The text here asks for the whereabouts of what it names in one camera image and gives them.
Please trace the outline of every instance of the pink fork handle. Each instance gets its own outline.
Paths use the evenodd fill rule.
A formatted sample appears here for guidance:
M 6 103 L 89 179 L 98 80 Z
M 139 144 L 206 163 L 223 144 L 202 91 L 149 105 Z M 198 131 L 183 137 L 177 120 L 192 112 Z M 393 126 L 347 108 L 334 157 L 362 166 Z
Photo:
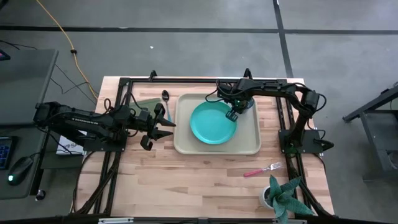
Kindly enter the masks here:
M 260 174 L 260 173 L 262 173 L 262 172 L 263 172 L 262 169 L 258 169 L 258 170 L 254 170 L 254 171 L 250 171 L 250 172 L 245 172 L 245 173 L 243 174 L 243 176 L 244 176 L 244 177 L 250 177 L 250 176 L 253 176 L 253 175 L 256 175 L 256 174 Z

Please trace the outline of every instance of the computer mouse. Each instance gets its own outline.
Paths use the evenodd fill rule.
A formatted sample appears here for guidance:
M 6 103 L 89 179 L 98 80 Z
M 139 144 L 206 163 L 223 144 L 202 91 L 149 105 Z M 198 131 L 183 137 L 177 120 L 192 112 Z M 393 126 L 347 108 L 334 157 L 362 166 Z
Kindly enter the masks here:
M 8 184 L 11 186 L 19 185 L 25 179 L 26 174 L 28 173 L 32 164 L 33 159 L 29 156 L 24 156 L 18 159 L 8 172 Z

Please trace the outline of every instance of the plant pot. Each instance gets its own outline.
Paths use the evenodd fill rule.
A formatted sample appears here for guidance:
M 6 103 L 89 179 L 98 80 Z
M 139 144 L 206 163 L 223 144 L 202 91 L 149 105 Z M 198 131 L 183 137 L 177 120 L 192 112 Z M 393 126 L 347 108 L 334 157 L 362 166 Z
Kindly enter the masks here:
M 260 192 L 259 200 L 260 200 L 260 204 L 261 204 L 262 206 L 264 206 L 264 207 L 266 207 L 266 208 L 269 208 L 269 209 L 272 209 L 272 210 L 273 210 L 274 208 L 266 202 L 266 198 L 268 198 L 268 195 L 269 195 L 270 192 L 271 192 L 271 188 L 269 188 L 269 186 L 268 186 L 268 187 L 265 187 L 265 188 Z

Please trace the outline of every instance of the fork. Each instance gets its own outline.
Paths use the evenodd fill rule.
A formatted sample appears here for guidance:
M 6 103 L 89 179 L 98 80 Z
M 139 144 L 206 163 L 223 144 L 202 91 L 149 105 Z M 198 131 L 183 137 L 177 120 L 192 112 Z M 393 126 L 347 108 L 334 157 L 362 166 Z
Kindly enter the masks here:
M 264 171 L 267 171 L 267 170 L 276 170 L 276 169 L 281 168 L 281 167 L 282 167 L 282 164 L 280 162 L 276 162 L 274 164 L 269 165 L 266 168 L 262 168 L 262 169 L 258 169 L 258 170 L 254 170 L 254 171 L 250 171 L 250 172 L 246 172 L 246 173 L 243 174 L 243 176 L 244 177 L 250 177 L 252 175 L 260 174 L 260 173 L 262 173 Z

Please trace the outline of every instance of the white pot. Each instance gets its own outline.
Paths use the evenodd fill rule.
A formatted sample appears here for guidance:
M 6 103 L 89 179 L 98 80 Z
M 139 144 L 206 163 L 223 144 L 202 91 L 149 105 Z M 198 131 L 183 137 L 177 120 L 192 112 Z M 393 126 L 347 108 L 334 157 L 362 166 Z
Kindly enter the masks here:
M 266 190 L 269 188 L 269 186 L 268 187 L 266 187 L 266 188 L 264 188 L 262 191 L 260 191 L 260 195 L 259 195 L 259 200 L 260 200 L 260 204 L 262 205 L 262 206 L 264 206 L 264 207 L 266 207 L 266 208 L 269 208 L 269 209 L 274 209 L 274 208 L 272 208 L 267 202 L 266 202 L 266 199 L 264 198 L 264 195 L 265 195 L 265 193 L 266 193 Z

